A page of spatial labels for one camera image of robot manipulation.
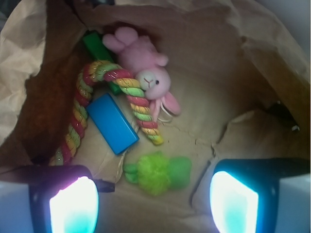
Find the green block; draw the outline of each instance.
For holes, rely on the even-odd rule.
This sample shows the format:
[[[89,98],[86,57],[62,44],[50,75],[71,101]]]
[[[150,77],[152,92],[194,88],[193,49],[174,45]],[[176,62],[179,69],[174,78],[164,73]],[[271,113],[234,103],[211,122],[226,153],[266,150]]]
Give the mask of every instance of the green block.
[[[108,49],[103,45],[96,32],[84,36],[83,42],[94,60],[107,60],[114,63]],[[122,93],[121,88],[113,82],[108,82],[108,86],[115,96]]]

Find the pink stuffed bunny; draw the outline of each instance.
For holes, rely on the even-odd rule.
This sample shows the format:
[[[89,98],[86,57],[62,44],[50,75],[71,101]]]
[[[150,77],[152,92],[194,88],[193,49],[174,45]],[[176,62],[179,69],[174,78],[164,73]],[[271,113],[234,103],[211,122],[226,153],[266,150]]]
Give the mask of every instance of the pink stuffed bunny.
[[[118,64],[129,70],[145,91],[150,102],[153,120],[157,121],[160,108],[165,107],[171,113],[180,114],[180,106],[169,92],[171,79],[164,66],[168,57],[158,53],[148,36],[138,36],[129,27],[120,27],[115,34],[106,34],[103,44],[117,54]]]

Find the twisted rope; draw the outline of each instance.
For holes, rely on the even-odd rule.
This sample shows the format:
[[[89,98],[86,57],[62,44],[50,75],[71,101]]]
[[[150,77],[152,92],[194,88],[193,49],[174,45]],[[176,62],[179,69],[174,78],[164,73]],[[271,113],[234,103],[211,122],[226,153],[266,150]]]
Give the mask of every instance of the twisted rope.
[[[85,108],[92,98],[92,86],[104,80],[120,86],[122,92],[126,94],[133,114],[137,119],[137,124],[153,144],[160,145],[163,143],[163,138],[157,129],[158,125],[150,115],[149,101],[144,97],[139,82],[134,79],[129,71],[122,69],[117,64],[109,61],[96,61],[86,65],[78,75],[77,89],[73,101],[73,114],[68,133],[61,146],[57,149],[55,156],[52,157],[50,165],[66,165],[75,156],[87,126],[88,115]]]

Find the blue block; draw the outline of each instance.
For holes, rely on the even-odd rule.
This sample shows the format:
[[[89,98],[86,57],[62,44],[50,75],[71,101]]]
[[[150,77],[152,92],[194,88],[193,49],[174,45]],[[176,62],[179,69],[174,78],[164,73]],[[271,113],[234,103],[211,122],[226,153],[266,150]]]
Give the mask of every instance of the blue block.
[[[116,155],[121,154],[139,140],[138,135],[109,94],[95,100],[86,110]]]

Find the light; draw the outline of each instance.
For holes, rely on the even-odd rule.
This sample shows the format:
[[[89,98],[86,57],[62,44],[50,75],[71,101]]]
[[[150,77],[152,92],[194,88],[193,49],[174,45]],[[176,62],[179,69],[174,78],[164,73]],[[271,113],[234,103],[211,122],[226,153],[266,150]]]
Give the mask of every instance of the light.
[[[95,183],[88,177],[78,178],[50,199],[53,233],[94,232],[99,209]]]
[[[255,233],[258,193],[225,171],[214,174],[210,184],[210,206],[221,233]]]

